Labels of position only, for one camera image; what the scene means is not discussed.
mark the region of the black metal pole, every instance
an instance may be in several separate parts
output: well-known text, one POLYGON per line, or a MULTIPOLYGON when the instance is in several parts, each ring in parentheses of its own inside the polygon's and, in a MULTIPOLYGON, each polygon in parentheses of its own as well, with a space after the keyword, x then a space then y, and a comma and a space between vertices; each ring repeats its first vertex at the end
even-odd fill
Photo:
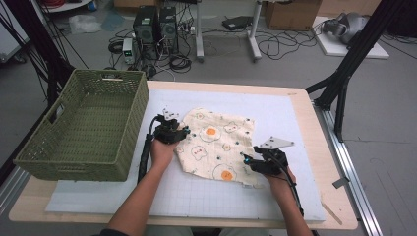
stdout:
POLYGON ((324 110, 329 110, 338 97, 334 129, 341 142, 343 141, 341 130, 344 104, 349 80, 406 1, 382 0, 333 75, 306 88, 308 93, 325 88, 319 98, 315 99, 315 104, 324 110))
MULTIPOLYGON (((47 74, 48 74, 48 107, 25 135, 23 140, 19 143, 10 157, 0 168, 0 185, 7 179, 8 175, 13 171, 15 164, 13 159, 21 151, 25 143, 28 141, 32 133, 34 132, 37 125, 42 120, 43 116, 49 110, 49 107, 55 102, 58 97, 58 83, 61 87, 65 86, 66 82, 70 78, 71 73, 75 69, 69 64, 69 62, 63 60, 62 55, 56 48, 52 38, 46 31, 43 23, 41 22, 36 10, 34 9, 33 3, 30 0, 4 0, 4 3, 9 8, 19 25, 25 31, 26 35, 30 39, 30 42, 36 48, 36 51, 40 54, 44 62, 47 62, 47 74)), ((22 44, 18 35, 13 29, 8 28, 8 24, 1 21, 1 25, 10 33, 10 35, 21 45, 23 49, 28 49, 25 44, 22 44)))

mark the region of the white device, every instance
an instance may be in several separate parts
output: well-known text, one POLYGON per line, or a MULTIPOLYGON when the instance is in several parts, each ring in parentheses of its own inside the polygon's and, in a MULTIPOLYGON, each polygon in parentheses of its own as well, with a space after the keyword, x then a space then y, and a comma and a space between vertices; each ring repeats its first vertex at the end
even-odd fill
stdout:
POLYGON ((133 65, 135 63, 135 50, 133 50, 132 38, 125 38, 123 40, 123 56, 125 57, 126 64, 133 65))

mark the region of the desk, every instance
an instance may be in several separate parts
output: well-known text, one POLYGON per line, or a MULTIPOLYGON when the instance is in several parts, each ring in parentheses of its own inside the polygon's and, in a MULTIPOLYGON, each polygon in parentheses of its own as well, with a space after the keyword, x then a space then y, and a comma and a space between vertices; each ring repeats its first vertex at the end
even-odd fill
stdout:
MULTIPOLYGON (((252 29, 248 31, 248 39, 254 54, 254 62, 262 58, 260 48, 255 39, 255 33, 257 32, 258 20, 260 18, 260 13, 262 9, 263 1, 275 1, 275 0, 257 0, 255 5, 254 19, 252 21, 252 29)), ((197 59, 199 62, 204 62, 205 52, 203 49, 203 36, 202 36, 202 15, 201 15, 201 4, 202 0, 197 0, 197 35, 196 35, 196 50, 197 50, 197 59)))
MULTIPOLYGON (((321 202, 327 220, 311 223, 312 229, 354 229, 358 223, 345 189, 335 189, 331 184, 339 179, 334 160, 327 141, 317 119, 307 93, 300 88, 267 88, 232 85, 209 85, 192 83, 148 82, 150 89, 175 89, 194 91, 220 91, 229 93, 268 94, 288 96, 293 104, 298 124, 303 136, 306 152, 316 177, 321 202)), ((30 177, 28 183, 10 211, 9 217, 14 221, 32 222, 90 222, 106 223, 109 214, 80 214, 45 212, 50 197, 56 186, 55 181, 42 181, 30 177)), ((205 227, 265 227, 284 228, 283 221, 191 218, 191 217, 155 217, 151 216, 148 224, 188 225, 205 227)))

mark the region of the hand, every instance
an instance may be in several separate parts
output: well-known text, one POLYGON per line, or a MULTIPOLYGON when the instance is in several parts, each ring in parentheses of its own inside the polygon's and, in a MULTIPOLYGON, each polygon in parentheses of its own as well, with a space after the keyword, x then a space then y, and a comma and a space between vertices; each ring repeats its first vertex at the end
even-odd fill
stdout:
MULTIPOLYGON (((296 183, 297 179, 294 174, 291 172, 289 166, 287 167, 287 172, 292 182, 296 183)), ((294 196, 292 195, 291 188, 285 179, 285 174, 280 173, 276 176, 265 175, 270 184, 270 190, 272 191, 273 196, 276 201, 281 204, 293 203, 295 202, 294 196)))
POLYGON ((178 143, 167 145, 157 139, 153 140, 150 148, 150 156, 152 158, 151 168, 157 169, 163 173, 169 163, 171 163, 174 155, 174 149, 177 145, 178 143))

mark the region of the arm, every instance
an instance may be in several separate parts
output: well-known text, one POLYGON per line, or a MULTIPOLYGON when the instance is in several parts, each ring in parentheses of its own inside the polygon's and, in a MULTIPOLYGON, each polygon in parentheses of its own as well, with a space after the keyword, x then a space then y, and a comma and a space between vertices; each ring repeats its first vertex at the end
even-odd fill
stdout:
POLYGON ((152 167, 110 219, 107 228, 118 230, 130 236, 144 233, 157 187, 162 179, 163 172, 172 160, 173 151, 177 144, 166 145, 159 140, 152 142, 150 150, 152 167))
MULTIPOLYGON (((292 174, 289 168, 288 173, 295 183, 295 176, 292 174)), ((266 176, 270 184, 270 190, 278 202, 284 216, 285 227, 287 229, 288 236, 313 235, 307 226, 306 221, 304 221, 304 218, 301 215, 301 212, 295 202, 294 196, 292 195, 291 188, 285 179, 281 179, 284 178, 284 175, 281 173, 276 177, 278 178, 266 176)))

